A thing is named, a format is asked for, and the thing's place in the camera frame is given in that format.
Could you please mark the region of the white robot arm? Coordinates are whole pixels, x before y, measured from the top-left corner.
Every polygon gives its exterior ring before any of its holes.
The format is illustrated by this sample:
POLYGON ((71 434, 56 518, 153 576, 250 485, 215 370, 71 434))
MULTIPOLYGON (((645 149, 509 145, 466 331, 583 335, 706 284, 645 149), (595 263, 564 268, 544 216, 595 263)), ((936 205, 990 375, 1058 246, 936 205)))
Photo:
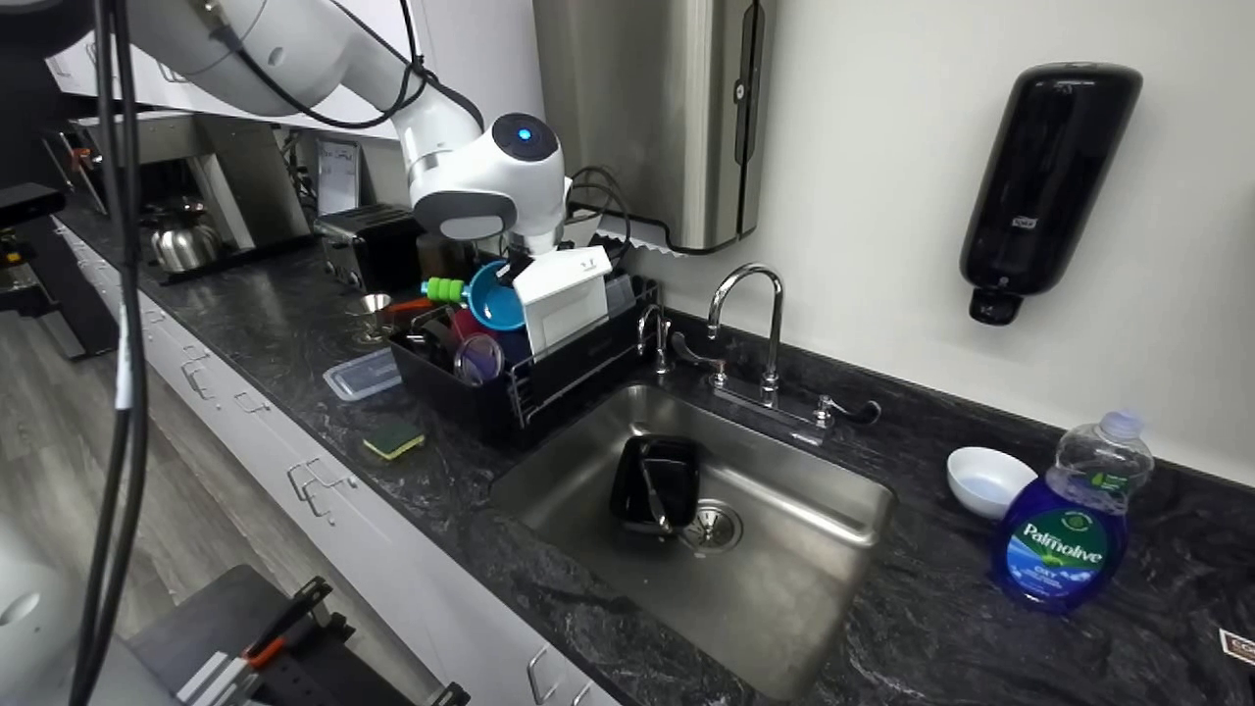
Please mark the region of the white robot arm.
POLYGON ((413 216, 443 239, 518 236, 532 255, 564 223, 562 137, 536 112, 500 112, 400 53, 337 0, 102 0, 127 44, 246 112, 320 119, 334 89, 364 98, 400 137, 413 216))

